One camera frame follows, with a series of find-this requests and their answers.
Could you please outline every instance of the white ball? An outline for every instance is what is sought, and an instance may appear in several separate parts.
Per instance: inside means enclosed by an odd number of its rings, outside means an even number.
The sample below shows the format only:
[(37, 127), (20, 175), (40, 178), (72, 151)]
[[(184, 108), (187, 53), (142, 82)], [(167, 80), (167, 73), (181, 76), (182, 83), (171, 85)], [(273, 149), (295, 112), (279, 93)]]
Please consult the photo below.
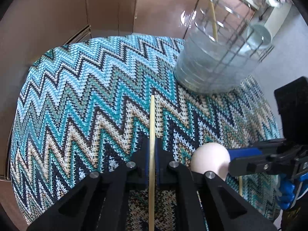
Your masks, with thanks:
[(213, 171), (226, 180), (229, 163), (230, 155), (227, 149), (219, 143), (212, 142), (197, 148), (190, 161), (190, 169), (201, 174)]

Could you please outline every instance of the transparent container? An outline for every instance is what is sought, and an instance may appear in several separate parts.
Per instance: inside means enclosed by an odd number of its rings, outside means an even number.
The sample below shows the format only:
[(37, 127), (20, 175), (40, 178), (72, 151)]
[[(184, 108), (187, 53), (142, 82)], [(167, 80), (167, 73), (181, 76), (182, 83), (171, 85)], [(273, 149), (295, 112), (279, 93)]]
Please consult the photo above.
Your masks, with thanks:
[(214, 0), (214, 7), (218, 41), (210, 13), (200, 9), (173, 71), (179, 83), (199, 94), (235, 88), (273, 49), (264, 26), (250, 25), (223, 0)]

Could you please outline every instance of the screw head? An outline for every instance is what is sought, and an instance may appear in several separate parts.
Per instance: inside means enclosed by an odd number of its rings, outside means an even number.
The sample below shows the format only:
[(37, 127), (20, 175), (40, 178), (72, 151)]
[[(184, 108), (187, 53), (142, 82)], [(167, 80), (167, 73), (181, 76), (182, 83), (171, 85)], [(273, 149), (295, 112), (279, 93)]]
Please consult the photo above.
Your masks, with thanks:
[(90, 177), (91, 177), (92, 179), (95, 179), (95, 178), (97, 178), (97, 177), (99, 177), (99, 176), (100, 176), (100, 173), (97, 172), (97, 171), (93, 171), (93, 172), (90, 173)]
[(214, 173), (213, 171), (207, 171), (207, 172), (205, 173), (205, 176), (206, 176), (207, 178), (209, 178), (209, 179), (213, 179), (213, 178), (215, 178), (215, 173)]
[(126, 166), (129, 167), (129, 168), (133, 168), (133, 167), (136, 166), (136, 163), (133, 162), (133, 161), (129, 161), (129, 162), (126, 163)]
[(177, 161), (171, 161), (171, 162), (169, 162), (169, 166), (175, 168), (175, 167), (179, 166), (179, 163)]

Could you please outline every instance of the white cable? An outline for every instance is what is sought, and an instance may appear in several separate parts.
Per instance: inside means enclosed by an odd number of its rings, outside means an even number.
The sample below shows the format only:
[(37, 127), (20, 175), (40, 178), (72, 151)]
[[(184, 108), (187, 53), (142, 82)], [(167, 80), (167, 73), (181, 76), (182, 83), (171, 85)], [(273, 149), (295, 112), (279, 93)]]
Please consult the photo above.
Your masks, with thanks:
[(299, 200), (300, 198), (302, 198), (304, 196), (304, 194), (306, 194), (307, 192), (308, 192), (308, 188), (306, 188), (306, 190), (303, 192), (303, 194), (301, 196), (297, 197), (296, 200)]

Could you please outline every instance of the zigzag patterned cloth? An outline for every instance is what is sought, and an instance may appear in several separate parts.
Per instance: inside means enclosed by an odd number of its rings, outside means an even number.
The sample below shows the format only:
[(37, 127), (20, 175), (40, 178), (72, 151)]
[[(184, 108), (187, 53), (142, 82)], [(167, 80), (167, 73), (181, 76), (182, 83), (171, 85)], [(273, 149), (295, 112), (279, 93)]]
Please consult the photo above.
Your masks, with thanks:
[[(11, 141), (11, 179), (30, 224), (91, 171), (129, 161), (149, 135), (150, 96), (156, 136), (189, 165), (207, 142), (228, 148), (279, 137), (269, 104), (249, 77), (230, 93), (198, 96), (172, 68), (184, 41), (147, 35), (96, 38), (49, 50), (29, 70), (20, 92)], [(238, 190), (236, 178), (227, 182)], [(243, 197), (273, 219), (277, 177), (243, 177)], [(147, 192), (131, 192), (127, 230), (147, 222)], [(156, 196), (155, 225), (174, 230), (174, 192)]]

